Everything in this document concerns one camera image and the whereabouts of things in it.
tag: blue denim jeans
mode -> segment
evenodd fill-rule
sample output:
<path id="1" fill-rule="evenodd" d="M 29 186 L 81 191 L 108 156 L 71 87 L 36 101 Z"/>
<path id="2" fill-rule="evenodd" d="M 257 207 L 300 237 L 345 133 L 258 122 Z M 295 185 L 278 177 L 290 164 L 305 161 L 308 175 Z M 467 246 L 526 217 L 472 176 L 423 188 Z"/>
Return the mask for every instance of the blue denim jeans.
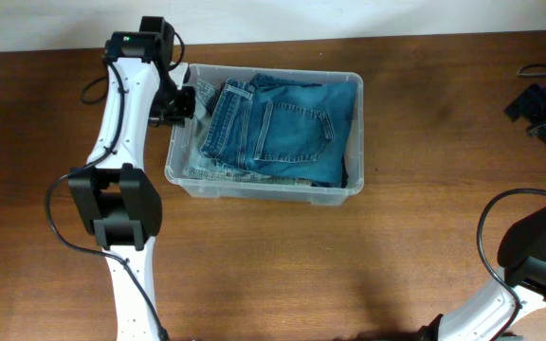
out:
<path id="1" fill-rule="evenodd" d="M 356 84 L 227 80 L 201 153 L 245 171 L 339 187 Z"/>
<path id="2" fill-rule="evenodd" d="M 195 89 L 195 112 L 191 123 L 192 139 L 189 146 L 189 157 L 182 170 L 183 175 L 212 181 L 236 181 L 256 182 L 277 185 L 304 185 L 310 186 L 311 182 L 302 179 L 280 178 L 270 175 L 262 175 L 254 171 L 239 170 L 222 162 L 205 157 L 199 152 L 204 143 L 212 121 L 212 112 L 219 98 L 219 91 L 211 84 L 203 80 L 197 80 L 193 86 Z"/>

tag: white backdrop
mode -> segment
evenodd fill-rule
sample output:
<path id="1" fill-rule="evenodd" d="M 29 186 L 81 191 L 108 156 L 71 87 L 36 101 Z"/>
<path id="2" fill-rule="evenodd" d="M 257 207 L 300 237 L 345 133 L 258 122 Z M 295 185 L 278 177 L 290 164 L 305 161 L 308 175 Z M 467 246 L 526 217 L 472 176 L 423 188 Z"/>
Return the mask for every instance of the white backdrop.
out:
<path id="1" fill-rule="evenodd" d="M 101 47 L 142 15 L 187 44 L 546 29 L 546 0 L 0 0 L 0 51 Z"/>

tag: denim pocket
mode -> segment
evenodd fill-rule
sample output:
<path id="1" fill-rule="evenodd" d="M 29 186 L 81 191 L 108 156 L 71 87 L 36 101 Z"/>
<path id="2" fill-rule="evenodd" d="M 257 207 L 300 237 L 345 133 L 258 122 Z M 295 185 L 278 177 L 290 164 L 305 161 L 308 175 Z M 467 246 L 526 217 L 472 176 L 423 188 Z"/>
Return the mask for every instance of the denim pocket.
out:
<path id="1" fill-rule="evenodd" d="M 269 101 L 264 110 L 254 160 L 317 161 L 333 140 L 334 131 L 325 112 Z"/>

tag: clear plastic container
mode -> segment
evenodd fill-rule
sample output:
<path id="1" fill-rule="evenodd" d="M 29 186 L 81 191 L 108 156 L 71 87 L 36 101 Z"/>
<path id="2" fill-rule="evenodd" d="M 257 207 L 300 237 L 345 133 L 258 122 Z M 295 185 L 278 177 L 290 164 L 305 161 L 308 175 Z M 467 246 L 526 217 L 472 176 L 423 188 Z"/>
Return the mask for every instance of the clear plastic container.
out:
<path id="1" fill-rule="evenodd" d="M 219 85 L 228 78 L 237 81 L 250 81 L 257 73 L 281 77 L 295 81 L 306 81 L 319 84 L 347 81 L 357 84 L 355 96 L 355 110 L 353 125 L 347 150 L 345 152 L 345 166 L 349 173 L 346 188 L 313 188 L 303 186 L 287 186 L 272 184 L 255 184 L 225 181 L 196 180 L 187 178 L 182 170 L 188 160 L 189 143 L 193 138 L 193 125 L 188 120 L 185 127 L 174 127 L 168 160 L 166 162 L 166 178 L 175 185 L 180 185 L 188 194 L 198 198 L 256 198 L 266 200 L 302 201 L 313 205 L 342 204 L 347 197 L 358 194 L 364 187 L 364 121 L 363 121 L 363 94 L 364 83 L 356 73 L 348 72 L 321 72 L 262 69 L 251 67 L 231 67 L 192 64 L 191 77 L 188 85 L 194 84 L 198 78 L 213 85 Z"/>

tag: brown wooden surface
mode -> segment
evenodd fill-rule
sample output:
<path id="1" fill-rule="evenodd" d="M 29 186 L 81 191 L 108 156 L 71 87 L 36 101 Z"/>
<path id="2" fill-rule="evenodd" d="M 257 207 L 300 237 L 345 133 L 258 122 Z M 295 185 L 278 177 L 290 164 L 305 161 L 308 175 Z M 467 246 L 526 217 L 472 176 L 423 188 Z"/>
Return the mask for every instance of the brown wooden surface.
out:
<path id="1" fill-rule="evenodd" d="M 99 50 L 0 54 L 0 340 L 114 340 L 104 260 L 46 226 L 47 185 L 81 165 L 101 105 L 80 104 Z M 186 61 L 353 71 L 365 81 L 366 186 L 340 207 L 192 199 L 163 174 L 170 129 L 150 130 L 146 170 L 163 199 L 157 307 L 173 338 L 325 340 L 416 331 L 488 275 L 475 247 L 487 201 L 546 188 L 546 147 L 503 108 L 546 62 L 546 32 L 189 46 Z M 53 207 L 72 242 L 94 245 L 67 190 Z M 495 258 L 515 220 L 546 204 L 501 202 L 485 230 Z M 514 331 L 546 340 L 546 310 Z"/>

